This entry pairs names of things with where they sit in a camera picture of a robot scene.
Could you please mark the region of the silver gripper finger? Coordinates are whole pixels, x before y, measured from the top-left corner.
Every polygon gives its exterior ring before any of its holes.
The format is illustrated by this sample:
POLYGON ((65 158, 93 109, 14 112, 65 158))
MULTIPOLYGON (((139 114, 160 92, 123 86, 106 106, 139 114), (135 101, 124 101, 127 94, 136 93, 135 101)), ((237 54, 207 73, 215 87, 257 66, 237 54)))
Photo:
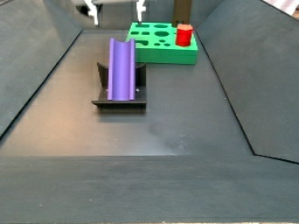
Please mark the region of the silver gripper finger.
POLYGON ((85 5, 88 6, 88 15, 93 17, 94 25, 98 25, 98 10, 97 6, 92 3, 92 0, 84 0, 85 5))
POLYGON ((143 21, 143 13, 145 12, 145 0, 136 0, 135 7, 136 7, 137 22, 141 22, 143 21))

